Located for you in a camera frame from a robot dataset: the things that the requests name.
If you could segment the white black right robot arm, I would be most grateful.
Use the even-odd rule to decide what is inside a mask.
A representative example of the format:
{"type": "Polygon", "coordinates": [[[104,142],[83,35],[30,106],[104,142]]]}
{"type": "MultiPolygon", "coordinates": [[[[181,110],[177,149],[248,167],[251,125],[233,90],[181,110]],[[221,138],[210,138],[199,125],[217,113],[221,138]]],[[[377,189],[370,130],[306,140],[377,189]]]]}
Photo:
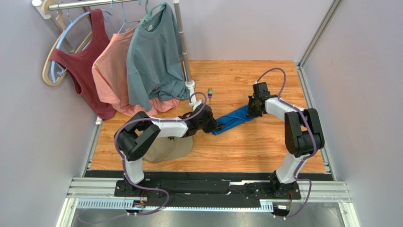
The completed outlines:
{"type": "Polygon", "coordinates": [[[284,122],[286,156],[272,177],[272,184],[283,186],[297,181],[298,173],[315,153],[324,147],[324,135],[314,108],[303,109],[271,95],[265,82],[253,84],[246,116],[251,118],[271,114],[284,122]]]}

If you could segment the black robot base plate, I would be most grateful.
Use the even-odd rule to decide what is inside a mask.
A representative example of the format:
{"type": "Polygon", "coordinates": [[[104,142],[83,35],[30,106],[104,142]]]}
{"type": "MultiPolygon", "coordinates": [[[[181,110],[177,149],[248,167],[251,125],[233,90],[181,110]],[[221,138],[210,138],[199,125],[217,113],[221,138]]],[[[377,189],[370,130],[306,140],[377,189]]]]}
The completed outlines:
{"type": "Polygon", "coordinates": [[[270,182],[232,182],[213,180],[151,180],[146,179],[138,183],[139,186],[152,189],[163,189],[170,195],[173,194],[241,194],[245,197],[255,199],[281,199],[299,200],[301,194],[299,187],[295,187],[290,192],[284,192],[275,197],[271,192],[270,182]]]}

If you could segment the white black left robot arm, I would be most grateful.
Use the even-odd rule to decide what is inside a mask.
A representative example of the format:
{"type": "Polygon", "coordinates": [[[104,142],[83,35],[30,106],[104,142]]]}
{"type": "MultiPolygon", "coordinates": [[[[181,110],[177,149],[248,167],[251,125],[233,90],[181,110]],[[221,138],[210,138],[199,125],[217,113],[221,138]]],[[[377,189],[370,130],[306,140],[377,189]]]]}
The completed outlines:
{"type": "Polygon", "coordinates": [[[138,184],[145,178],[143,160],[156,163],[185,157],[192,151],[197,131],[211,133],[223,128],[224,123],[219,123],[205,104],[171,119],[138,112],[114,136],[124,178],[132,185],[138,184]]]}

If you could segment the blue cloth napkin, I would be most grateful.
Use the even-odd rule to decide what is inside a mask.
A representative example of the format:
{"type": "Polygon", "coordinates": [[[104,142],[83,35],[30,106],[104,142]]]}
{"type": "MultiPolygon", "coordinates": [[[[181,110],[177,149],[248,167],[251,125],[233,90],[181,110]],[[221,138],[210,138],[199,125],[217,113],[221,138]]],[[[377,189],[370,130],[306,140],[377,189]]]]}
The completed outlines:
{"type": "Polygon", "coordinates": [[[240,107],[222,117],[219,117],[216,121],[220,124],[223,124],[224,127],[222,129],[216,129],[212,131],[213,135],[221,134],[225,131],[228,131],[236,126],[239,126],[245,122],[249,122],[253,120],[253,117],[248,117],[246,115],[247,106],[240,107]]]}

